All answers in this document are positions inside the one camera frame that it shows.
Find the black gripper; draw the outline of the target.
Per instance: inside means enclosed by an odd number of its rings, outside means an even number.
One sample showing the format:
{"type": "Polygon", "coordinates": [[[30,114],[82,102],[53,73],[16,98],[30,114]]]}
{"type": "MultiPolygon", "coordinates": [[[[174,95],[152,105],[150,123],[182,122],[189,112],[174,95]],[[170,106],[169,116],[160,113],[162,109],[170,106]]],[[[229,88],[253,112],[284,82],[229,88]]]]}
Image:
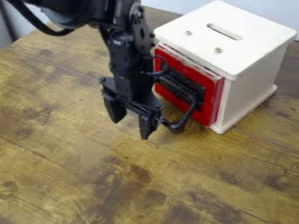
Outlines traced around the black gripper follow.
{"type": "Polygon", "coordinates": [[[146,140],[157,129],[161,103],[154,97],[153,56],[154,35],[148,27],[117,29],[98,28],[104,40],[112,77],[102,77],[102,98],[109,118],[118,123],[130,110],[138,116],[138,131],[146,140]]]}

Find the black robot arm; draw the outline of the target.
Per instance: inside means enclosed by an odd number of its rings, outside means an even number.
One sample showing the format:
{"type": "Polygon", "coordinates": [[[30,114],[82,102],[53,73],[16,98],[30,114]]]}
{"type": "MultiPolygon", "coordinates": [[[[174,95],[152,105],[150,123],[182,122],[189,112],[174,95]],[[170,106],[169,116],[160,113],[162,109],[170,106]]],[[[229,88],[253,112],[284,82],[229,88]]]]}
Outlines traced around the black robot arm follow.
{"type": "Polygon", "coordinates": [[[140,137],[156,131],[161,104],[152,87],[154,35],[145,22],[141,0],[21,0],[41,9],[49,20],[70,32],[84,25],[97,28],[109,56],[112,75],[102,77],[102,99],[109,118],[118,123],[133,111],[140,137]]]}

